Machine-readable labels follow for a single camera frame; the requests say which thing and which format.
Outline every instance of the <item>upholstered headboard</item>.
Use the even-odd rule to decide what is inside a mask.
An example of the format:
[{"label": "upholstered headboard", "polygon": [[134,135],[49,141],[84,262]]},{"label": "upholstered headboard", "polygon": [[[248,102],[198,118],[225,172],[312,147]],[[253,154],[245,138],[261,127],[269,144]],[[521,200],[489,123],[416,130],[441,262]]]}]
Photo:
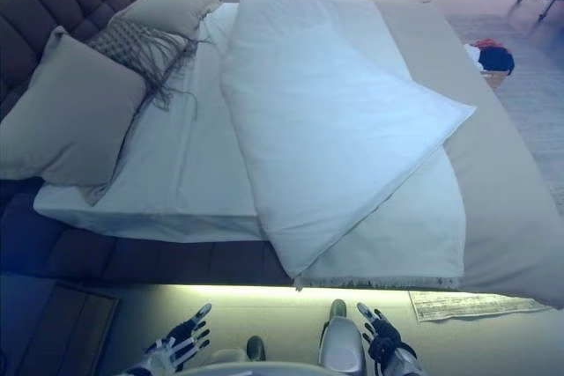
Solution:
[{"label": "upholstered headboard", "polygon": [[0,0],[0,119],[26,90],[53,28],[84,41],[134,1]]}]

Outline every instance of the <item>bed frame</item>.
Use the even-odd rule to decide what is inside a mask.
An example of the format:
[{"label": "bed frame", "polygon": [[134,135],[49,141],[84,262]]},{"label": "bed frame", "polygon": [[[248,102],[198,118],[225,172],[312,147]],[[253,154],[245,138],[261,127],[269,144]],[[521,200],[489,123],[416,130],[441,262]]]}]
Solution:
[{"label": "bed frame", "polygon": [[[49,34],[87,40],[135,0],[0,0],[0,119],[26,91]],[[1,181],[2,271],[86,281],[289,285],[270,243],[176,244],[73,228],[33,210],[39,178]]]}]

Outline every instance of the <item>clothes pile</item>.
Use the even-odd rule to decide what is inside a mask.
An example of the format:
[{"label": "clothes pile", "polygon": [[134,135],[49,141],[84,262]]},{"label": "clothes pile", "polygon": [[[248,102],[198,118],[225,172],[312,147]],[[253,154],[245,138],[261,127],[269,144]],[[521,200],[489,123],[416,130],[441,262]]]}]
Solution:
[{"label": "clothes pile", "polygon": [[464,48],[479,70],[506,70],[511,75],[515,68],[511,51],[493,39],[464,44]]}]

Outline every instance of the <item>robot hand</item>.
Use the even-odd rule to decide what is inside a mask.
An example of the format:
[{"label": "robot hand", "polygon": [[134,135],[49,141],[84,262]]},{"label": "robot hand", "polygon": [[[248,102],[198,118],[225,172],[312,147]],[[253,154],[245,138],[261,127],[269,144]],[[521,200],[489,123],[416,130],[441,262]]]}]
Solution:
[{"label": "robot hand", "polygon": [[425,374],[417,363],[417,355],[413,348],[402,342],[402,337],[397,329],[380,310],[376,308],[374,315],[362,303],[359,303],[357,307],[369,322],[364,325],[368,334],[364,333],[362,337],[370,344],[368,354],[375,361],[376,374],[379,374],[378,365],[380,365],[381,372],[386,375]]},{"label": "robot hand", "polygon": [[205,339],[210,330],[206,329],[198,334],[197,331],[205,326],[205,321],[201,320],[211,309],[212,305],[206,304],[191,319],[157,340],[146,350],[144,360],[125,374],[169,376],[182,370],[185,362],[210,344],[210,341]]}]

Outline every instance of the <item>grey pillow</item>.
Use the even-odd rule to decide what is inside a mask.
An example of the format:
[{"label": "grey pillow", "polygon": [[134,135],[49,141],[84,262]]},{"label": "grey pillow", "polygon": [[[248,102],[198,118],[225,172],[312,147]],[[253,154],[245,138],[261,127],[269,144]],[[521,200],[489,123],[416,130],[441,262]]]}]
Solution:
[{"label": "grey pillow", "polygon": [[145,97],[132,70],[57,29],[26,93],[0,124],[0,178],[57,185],[111,180]]},{"label": "grey pillow", "polygon": [[193,56],[197,42],[150,26],[115,18],[86,44],[145,80],[147,96],[167,109],[172,91],[165,83],[184,53]]},{"label": "grey pillow", "polygon": [[137,0],[120,16],[160,31],[195,39],[200,20],[220,4],[219,0]]}]

